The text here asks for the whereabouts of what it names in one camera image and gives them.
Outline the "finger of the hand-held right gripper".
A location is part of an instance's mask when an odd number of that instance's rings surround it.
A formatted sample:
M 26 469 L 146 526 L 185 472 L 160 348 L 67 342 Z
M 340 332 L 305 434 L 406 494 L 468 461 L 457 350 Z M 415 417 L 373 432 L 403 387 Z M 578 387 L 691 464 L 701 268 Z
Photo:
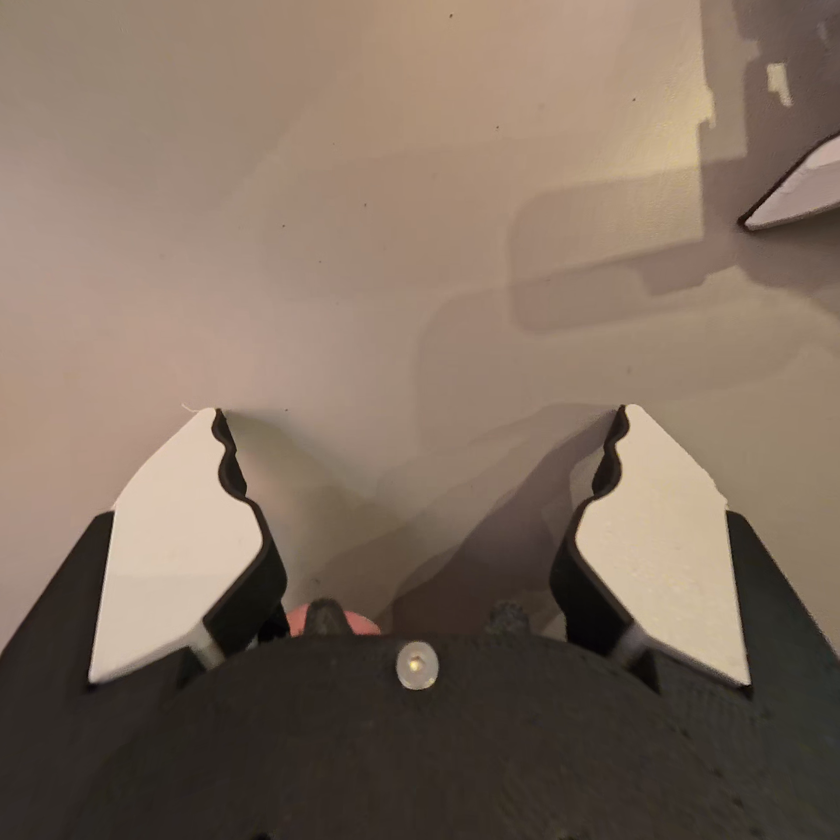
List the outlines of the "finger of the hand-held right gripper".
M 778 227 L 839 206 L 839 133 L 809 150 L 738 219 L 749 232 Z

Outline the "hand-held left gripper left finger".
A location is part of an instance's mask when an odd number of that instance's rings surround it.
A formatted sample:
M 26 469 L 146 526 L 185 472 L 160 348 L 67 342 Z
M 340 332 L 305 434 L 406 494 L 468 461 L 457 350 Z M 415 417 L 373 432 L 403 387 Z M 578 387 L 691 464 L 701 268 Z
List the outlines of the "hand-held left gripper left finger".
M 111 509 L 91 684 L 180 650 L 213 669 L 280 612 L 287 573 L 247 493 L 228 420 L 215 407 L 194 413 L 138 469 Z

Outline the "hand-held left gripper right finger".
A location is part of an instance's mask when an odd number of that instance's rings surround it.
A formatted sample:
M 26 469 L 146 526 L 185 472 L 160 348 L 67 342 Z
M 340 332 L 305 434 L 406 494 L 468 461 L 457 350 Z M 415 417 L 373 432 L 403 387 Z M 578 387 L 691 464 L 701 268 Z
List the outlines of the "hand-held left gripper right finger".
M 625 668 L 656 653 L 750 687 L 728 501 L 692 455 L 621 405 L 571 499 L 549 573 L 565 639 Z

